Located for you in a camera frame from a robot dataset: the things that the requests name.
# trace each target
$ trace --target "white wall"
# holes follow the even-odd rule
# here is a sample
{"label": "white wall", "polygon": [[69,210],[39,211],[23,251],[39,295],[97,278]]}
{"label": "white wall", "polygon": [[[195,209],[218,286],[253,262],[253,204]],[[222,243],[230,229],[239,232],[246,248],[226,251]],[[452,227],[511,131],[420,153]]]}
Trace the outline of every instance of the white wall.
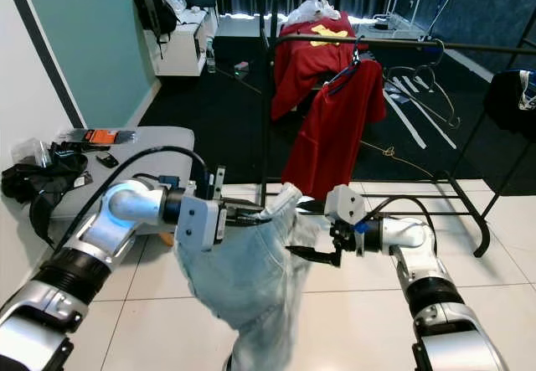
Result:
{"label": "white wall", "polygon": [[[0,0],[0,169],[11,147],[30,137],[50,141],[70,127],[13,0]],[[46,250],[15,200],[0,200],[0,306],[30,275]]]}

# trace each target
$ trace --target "black metal rack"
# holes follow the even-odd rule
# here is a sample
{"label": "black metal rack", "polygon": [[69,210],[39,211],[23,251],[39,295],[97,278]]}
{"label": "black metal rack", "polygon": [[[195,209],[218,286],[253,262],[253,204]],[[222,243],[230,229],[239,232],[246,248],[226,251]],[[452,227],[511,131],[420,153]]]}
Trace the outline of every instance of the black metal rack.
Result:
{"label": "black metal rack", "polygon": [[[261,188],[260,188],[260,201],[262,205],[265,205],[266,196],[272,195],[273,193],[267,193],[266,192],[266,184],[270,182],[280,182],[280,178],[269,178],[267,171],[268,171],[268,158],[270,155],[270,104],[271,104],[271,97],[274,94],[274,82],[273,82],[273,66],[274,66],[274,58],[275,58],[275,49],[278,44],[285,43],[287,41],[292,40],[305,40],[305,41],[322,41],[322,42],[331,42],[331,43],[349,43],[353,44],[356,41],[356,38],[340,38],[340,37],[333,37],[333,36],[321,36],[321,35],[310,35],[310,34],[288,34],[286,36],[277,38],[277,11],[279,6],[279,0],[271,0],[271,34],[270,39],[268,39],[265,35],[265,21],[264,21],[264,14],[265,14],[265,0],[259,0],[259,9],[260,9],[260,20],[259,20],[259,33],[260,33],[260,39],[263,44],[263,46],[266,49],[267,58],[266,61],[267,65],[267,71],[268,74],[271,76],[266,77],[264,89],[262,93],[262,160],[261,160]],[[532,23],[534,22],[535,15],[533,13],[533,16],[531,18]],[[508,47],[502,47],[502,46],[488,46],[488,45],[480,45],[480,44],[460,44],[460,43],[444,43],[445,49],[459,49],[459,50],[477,50],[477,51],[487,51],[492,53],[502,53],[502,54],[515,54],[513,56],[513,59],[518,54],[529,54],[529,55],[536,55],[536,49],[521,49],[521,45],[523,43],[529,44],[533,46],[533,42],[526,40],[528,34],[528,30],[525,30],[525,33],[523,34],[522,41],[520,41],[517,48],[508,48]],[[414,49],[414,48],[423,48],[423,47],[437,47],[438,44],[435,42],[426,42],[426,41],[416,41],[416,40],[401,40],[401,39],[367,39],[367,38],[361,38],[359,40],[360,43],[368,44],[371,46],[376,47],[382,47],[382,48],[404,48],[404,49]],[[433,184],[449,184],[452,186],[452,189],[454,190],[454,194],[438,194],[438,195],[422,195],[422,194],[412,194],[411,196],[414,198],[426,198],[426,199],[460,199],[465,208],[466,211],[462,212],[430,212],[430,215],[435,216],[472,216],[475,222],[477,223],[478,227],[480,228],[482,232],[482,241],[480,245],[477,247],[477,249],[474,251],[474,255],[476,257],[481,257],[487,250],[487,247],[490,244],[490,231],[487,227],[487,223],[485,220],[485,217],[487,213],[489,212],[489,209],[493,206],[495,201],[497,200],[498,196],[500,195],[500,192],[493,197],[492,202],[488,205],[486,210],[480,214],[478,210],[475,208],[475,206],[472,204],[471,200],[467,197],[467,194],[461,186],[458,184],[458,182],[455,179],[455,173],[458,167],[458,164],[463,158],[463,155],[466,152],[466,149],[471,142],[471,139],[474,137],[474,135],[477,132],[477,128],[480,126],[483,120],[482,118],[479,120],[479,122],[475,125],[475,127],[472,130],[472,133],[470,135],[469,140],[467,141],[466,145],[463,147],[460,156],[458,157],[458,160],[456,161],[455,167],[452,169],[451,172],[447,171],[440,171],[438,172],[433,178],[430,180],[412,180],[412,183],[433,183]],[[507,175],[504,184],[502,188],[508,183],[509,178],[512,176],[512,174],[515,171],[515,168],[517,165],[521,162],[523,159],[524,154],[528,150],[528,147],[526,147],[523,150],[522,156],[514,163],[513,169],[511,172]],[[375,182],[380,183],[398,183],[399,181],[395,180],[374,180]],[[364,197],[369,198],[389,198],[392,197],[392,194],[364,194]],[[390,215],[404,215],[404,216],[411,216],[411,215],[418,215],[421,213],[418,212],[388,212]]]}

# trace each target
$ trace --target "bottle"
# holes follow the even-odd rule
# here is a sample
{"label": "bottle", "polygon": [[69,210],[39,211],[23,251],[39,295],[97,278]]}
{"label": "bottle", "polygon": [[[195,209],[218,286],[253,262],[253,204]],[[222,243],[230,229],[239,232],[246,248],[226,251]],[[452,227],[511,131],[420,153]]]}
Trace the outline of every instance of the bottle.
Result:
{"label": "bottle", "polygon": [[216,57],[214,56],[214,47],[212,38],[207,40],[207,71],[209,74],[215,74],[216,72]]}

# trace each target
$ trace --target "wire hanger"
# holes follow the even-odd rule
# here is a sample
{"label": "wire hanger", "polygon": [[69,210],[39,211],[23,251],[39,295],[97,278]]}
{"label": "wire hanger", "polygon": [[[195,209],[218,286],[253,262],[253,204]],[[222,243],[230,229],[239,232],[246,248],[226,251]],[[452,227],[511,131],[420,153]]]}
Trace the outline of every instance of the wire hanger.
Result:
{"label": "wire hanger", "polygon": [[441,87],[441,85],[439,85],[436,82],[436,73],[434,72],[434,67],[439,65],[439,63],[443,59],[443,55],[445,54],[445,44],[439,39],[433,39],[432,41],[435,41],[436,43],[438,43],[439,47],[441,47],[441,52],[440,52],[438,58],[435,61],[432,61],[429,64],[419,65],[416,68],[407,67],[407,66],[391,67],[387,71],[387,75],[385,76],[385,81],[387,83],[391,84],[392,86],[394,86],[395,88],[397,88],[398,90],[400,90],[399,86],[392,81],[391,74],[392,74],[393,71],[402,70],[402,71],[411,71],[410,78],[413,81],[415,81],[416,83],[418,83],[420,85],[422,85],[422,84],[427,85],[424,81],[422,81],[422,79],[420,77],[420,74],[427,73],[430,76],[431,83],[430,83],[430,85],[427,85],[426,87],[427,87],[427,89],[429,91],[438,90],[441,93],[441,95],[443,96],[443,98],[446,101],[446,103],[448,105],[448,108],[449,108],[450,113],[449,113],[448,116],[442,116],[442,115],[438,114],[435,110],[430,108],[427,104],[423,103],[420,99],[416,98],[409,91],[400,90],[400,94],[410,98],[413,101],[415,101],[421,107],[426,109],[429,113],[431,113],[432,115],[434,115],[435,117],[437,117],[441,121],[445,122],[450,128],[456,129],[461,124],[461,118],[459,116],[456,116],[456,109],[455,109],[454,105],[452,104],[452,101],[451,101],[451,98],[449,97],[449,95],[445,92],[445,90]]}
{"label": "wire hanger", "polygon": [[347,76],[348,78],[341,85],[338,85],[333,90],[330,90],[328,93],[329,95],[339,92],[347,84],[350,76],[352,76],[358,70],[359,64],[361,64],[361,59],[359,58],[358,44],[362,38],[363,38],[363,35],[355,39],[355,43],[353,44],[352,62],[350,63],[350,65],[346,67],[344,70],[342,70],[341,72],[339,72],[338,74],[336,74],[328,82],[328,84],[331,85],[335,80],[339,79],[342,76]]}

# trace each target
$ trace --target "white cabinet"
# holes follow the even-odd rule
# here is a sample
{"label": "white cabinet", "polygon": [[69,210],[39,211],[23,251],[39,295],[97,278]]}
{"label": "white cabinet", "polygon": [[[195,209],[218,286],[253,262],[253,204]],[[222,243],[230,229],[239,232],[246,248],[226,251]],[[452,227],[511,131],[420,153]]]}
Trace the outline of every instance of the white cabinet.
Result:
{"label": "white cabinet", "polygon": [[152,67],[156,75],[199,76],[206,60],[207,38],[214,37],[218,29],[215,8],[205,8],[197,13],[187,9],[181,13],[178,24],[169,41],[158,47],[154,33],[144,30]]}

